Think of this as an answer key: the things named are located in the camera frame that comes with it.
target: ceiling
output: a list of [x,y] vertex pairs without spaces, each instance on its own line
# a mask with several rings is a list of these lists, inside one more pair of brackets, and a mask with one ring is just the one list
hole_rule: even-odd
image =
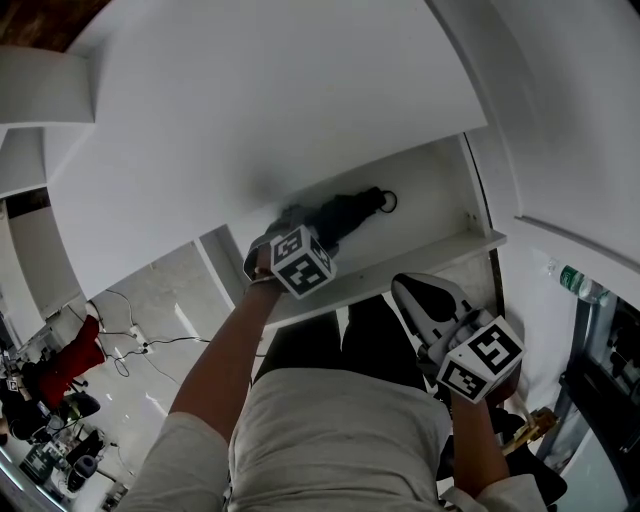
[[64,52],[111,0],[0,0],[0,45]]

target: metal ring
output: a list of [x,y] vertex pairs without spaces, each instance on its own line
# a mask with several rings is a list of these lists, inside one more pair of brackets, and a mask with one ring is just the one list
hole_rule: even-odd
[[382,195],[385,197],[385,199],[387,198],[387,194],[390,195],[392,197],[393,200],[393,206],[391,207],[390,210],[385,210],[384,208],[382,208],[382,206],[380,207],[380,211],[383,213],[391,213],[393,212],[396,207],[398,206],[398,196],[395,195],[395,193],[391,192],[391,190],[383,190],[382,191]]

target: power strip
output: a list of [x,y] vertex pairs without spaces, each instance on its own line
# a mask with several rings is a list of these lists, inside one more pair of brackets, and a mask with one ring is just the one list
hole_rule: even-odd
[[144,335],[144,333],[142,332],[142,329],[138,324],[135,324],[133,327],[131,327],[129,329],[129,332],[140,344],[140,347],[142,349],[147,350],[146,352],[147,354],[153,354],[153,348],[151,347],[151,345],[149,345],[149,341],[147,340],[146,336]]

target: gray t-shirt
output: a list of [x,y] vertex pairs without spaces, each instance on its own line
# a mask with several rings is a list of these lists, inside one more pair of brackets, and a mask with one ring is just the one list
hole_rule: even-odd
[[[450,431],[445,406],[418,389],[275,370],[249,394],[228,449],[202,420],[171,414],[118,510],[221,510],[230,471],[230,511],[441,511],[434,476]],[[464,512],[546,510],[531,475],[445,498]]]

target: white sleeve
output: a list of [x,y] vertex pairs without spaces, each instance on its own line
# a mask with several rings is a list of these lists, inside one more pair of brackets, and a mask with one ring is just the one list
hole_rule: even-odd
[[229,448],[200,418],[170,414],[118,512],[217,512],[227,489]]
[[545,512],[533,475],[512,476],[483,490],[476,499],[452,487],[442,498],[462,512]]

